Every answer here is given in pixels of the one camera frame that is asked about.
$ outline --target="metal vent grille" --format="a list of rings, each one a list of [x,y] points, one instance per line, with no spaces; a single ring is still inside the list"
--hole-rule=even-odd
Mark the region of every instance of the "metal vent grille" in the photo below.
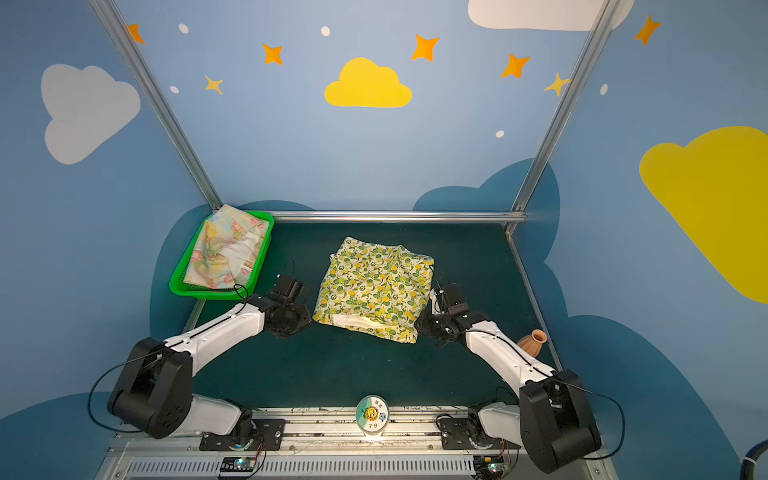
[[[137,457],[125,473],[127,478],[216,478],[220,466],[216,457]]]
[[[270,458],[257,475],[467,475],[474,474],[472,461],[459,455],[444,458],[437,455],[408,458],[377,456],[373,459],[357,457]]]
[[[134,457],[125,478],[218,478],[221,460],[215,457]],[[368,475],[443,478],[474,475],[472,457],[463,455],[333,455],[267,456],[254,478],[359,477]]]

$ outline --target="painted wall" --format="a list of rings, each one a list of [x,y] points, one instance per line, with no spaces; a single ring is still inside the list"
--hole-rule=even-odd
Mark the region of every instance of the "painted wall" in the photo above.
[[[508,210],[432,190],[535,155],[600,4],[118,1],[223,200],[316,210]]]
[[[627,410],[622,480],[737,478],[768,437],[767,22],[637,0],[515,231],[563,363]]]
[[[45,452],[93,478],[113,434],[86,394],[149,335],[161,246],[205,200],[88,0],[0,3],[0,45],[0,477]]]

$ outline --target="white cloud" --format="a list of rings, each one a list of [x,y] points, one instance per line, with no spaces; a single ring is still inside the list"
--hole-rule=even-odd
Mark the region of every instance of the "white cloud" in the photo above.
[[[136,89],[90,66],[51,65],[43,72],[43,103],[51,115],[45,145],[53,158],[76,164],[139,113]]]
[[[611,24],[619,26],[634,0],[621,0]],[[486,28],[589,31],[603,0],[469,0],[469,18]]]

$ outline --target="round container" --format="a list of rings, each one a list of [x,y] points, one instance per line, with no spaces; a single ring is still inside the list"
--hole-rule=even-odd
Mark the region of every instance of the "round container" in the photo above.
[[[355,413],[357,426],[368,436],[378,436],[389,423],[389,407],[384,399],[368,395],[357,404]]]

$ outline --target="green plastic basket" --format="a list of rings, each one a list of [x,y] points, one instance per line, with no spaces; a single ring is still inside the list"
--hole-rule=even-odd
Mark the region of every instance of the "green plastic basket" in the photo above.
[[[272,227],[275,225],[275,218],[265,212],[253,212],[247,211],[247,214],[251,214],[261,220],[267,220],[270,225],[266,229],[266,235],[264,236],[264,243],[261,244],[261,250],[259,256],[256,258],[256,263],[253,265],[253,272],[250,274],[248,283],[245,287],[248,289],[248,293],[253,293],[253,289],[256,287],[256,281],[259,279],[259,272],[261,272],[261,266],[264,264],[264,257],[266,257],[266,251],[270,247],[270,241],[272,240]],[[192,237],[190,246],[187,247],[187,251],[184,252],[184,256],[181,257],[181,261],[176,265],[174,274],[170,276],[170,282],[168,286],[170,291],[181,296],[193,296],[199,300],[239,300],[240,296],[237,295],[234,288],[214,290],[205,286],[190,285],[184,283],[184,276],[187,275],[187,266],[189,265],[190,258],[192,257],[192,250],[194,250],[194,244],[197,241],[197,236],[200,235],[200,231],[203,229],[205,221],[200,224],[200,228],[197,229],[197,233]]]

